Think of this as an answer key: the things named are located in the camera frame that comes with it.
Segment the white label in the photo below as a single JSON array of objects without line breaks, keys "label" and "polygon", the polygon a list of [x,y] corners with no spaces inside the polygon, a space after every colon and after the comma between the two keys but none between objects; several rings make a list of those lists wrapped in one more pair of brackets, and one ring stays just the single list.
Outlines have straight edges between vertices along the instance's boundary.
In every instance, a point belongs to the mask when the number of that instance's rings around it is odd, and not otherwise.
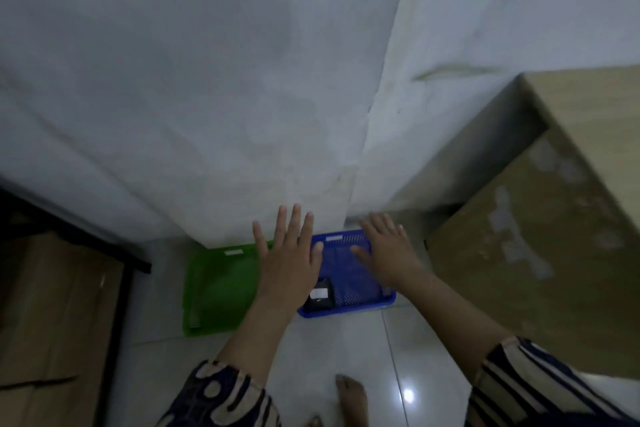
[{"label": "white label", "polygon": [[309,297],[311,297],[312,299],[328,299],[329,289],[314,289],[309,294]]}]

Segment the tile grout line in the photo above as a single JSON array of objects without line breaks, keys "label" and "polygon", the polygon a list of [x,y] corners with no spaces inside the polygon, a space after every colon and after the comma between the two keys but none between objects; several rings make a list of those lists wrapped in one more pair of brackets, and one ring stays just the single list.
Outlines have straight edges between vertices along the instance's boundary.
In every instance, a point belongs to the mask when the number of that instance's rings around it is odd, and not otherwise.
[{"label": "tile grout line", "polygon": [[391,348],[391,341],[389,340],[389,331],[387,330],[387,322],[385,320],[384,310],[380,311],[380,315],[382,316],[382,324],[385,327],[385,335],[387,336],[387,345],[389,347],[389,354],[391,354],[391,363],[394,366],[394,373],[396,374],[396,383],[398,384],[398,391],[400,392],[400,401],[402,402],[402,411],[404,412],[404,422],[406,423],[406,427],[409,427],[409,418],[406,415],[406,407],[404,406],[404,397],[402,396],[402,387],[400,386],[400,378],[398,377],[398,370],[396,368],[396,359],[394,358],[394,351],[393,351],[393,348]]}]

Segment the left hand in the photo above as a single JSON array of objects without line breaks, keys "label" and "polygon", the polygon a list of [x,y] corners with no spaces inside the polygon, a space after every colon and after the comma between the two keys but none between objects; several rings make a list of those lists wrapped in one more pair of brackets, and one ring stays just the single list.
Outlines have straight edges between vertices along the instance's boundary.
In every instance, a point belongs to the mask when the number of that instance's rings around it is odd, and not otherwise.
[{"label": "left hand", "polygon": [[310,250],[314,215],[307,213],[300,231],[299,204],[293,206],[288,229],[286,224],[287,208],[280,206],[273,247],[269,250],[260,223],[253,222],[253,237],[260,255],[260,282],[255,300],[293,316],[316,286],[324,244],[317,242]]}]

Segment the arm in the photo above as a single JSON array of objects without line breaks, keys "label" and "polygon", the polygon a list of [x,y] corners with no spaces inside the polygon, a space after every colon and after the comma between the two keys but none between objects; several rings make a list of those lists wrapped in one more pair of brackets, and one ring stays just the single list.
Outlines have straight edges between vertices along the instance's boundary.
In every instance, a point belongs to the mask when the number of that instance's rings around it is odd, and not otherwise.
[{"label": "arm", "polygon": [[242,324],[218,355],[219,361],[251,375],[261,385],[267,383],[284,331],[316,286],[322,264],[323,243],[318,242],[310,252],[313,214],[307,213],[302,231],[299,204],[293,206],[289,229],[285,233],[286,220],[287,209],[281,206],[271,250],[260,224],[253,223],[253,236],[260,255],[258,291]]},{"label": "arm", "polygon": [[403,227],[396,227],[389,215],[372,213],[370,220],[360,221],[360,226],[371,241],[372,255],[356,246],[351,251],[381,284],[393,287],[411,301],[473,382],[489,352],[513,334],[424,269]]}]

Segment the sleeve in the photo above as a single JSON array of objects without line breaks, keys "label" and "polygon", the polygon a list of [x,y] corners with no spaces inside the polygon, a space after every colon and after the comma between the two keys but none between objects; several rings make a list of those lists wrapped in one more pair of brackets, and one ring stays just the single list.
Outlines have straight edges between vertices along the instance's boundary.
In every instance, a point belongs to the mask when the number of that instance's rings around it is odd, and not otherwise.
[{"label": "sleeve", "polygon": [[156,427],[282,427],[278,409],[250,375],[219,361],[203,361]]},{"label": "sleeve", "polygon": [[478,371],[465,425],[515,424],[640,426],[571,367],[530,340],[511,337]]}]

